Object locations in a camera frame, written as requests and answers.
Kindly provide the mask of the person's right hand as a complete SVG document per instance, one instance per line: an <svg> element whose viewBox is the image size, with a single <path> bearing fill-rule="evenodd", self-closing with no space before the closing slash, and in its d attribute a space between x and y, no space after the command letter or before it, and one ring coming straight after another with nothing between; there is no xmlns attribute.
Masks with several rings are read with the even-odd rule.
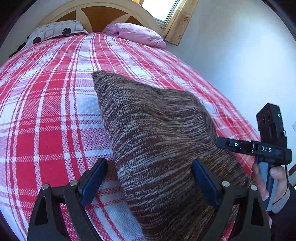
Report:
<svg viewBox="0 0 296 241"><path fill-rule="evenodd" d="M266 190L265 183L259 173L259 166L254 162L251 169L251 176L258 187L262 200L265 201L269 197L269 192ZM269 173L274 180L278 181L277 190L274 197L274 202L277 202L285 195L285 192L287 190L286 172L283 167L279 166L271 168L269 170Z"/></svg>

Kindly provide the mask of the dark right sleeve forearm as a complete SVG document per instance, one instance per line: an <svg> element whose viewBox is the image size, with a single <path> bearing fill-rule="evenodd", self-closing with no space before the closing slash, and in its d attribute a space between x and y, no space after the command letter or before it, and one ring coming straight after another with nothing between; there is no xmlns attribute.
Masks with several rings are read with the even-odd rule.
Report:
<svg viewBox="0 0 296 241"><path fill-rule="evenodd" d="M271 240L295 240L295 189L289 185L285 195L273 205Z"/></svg>

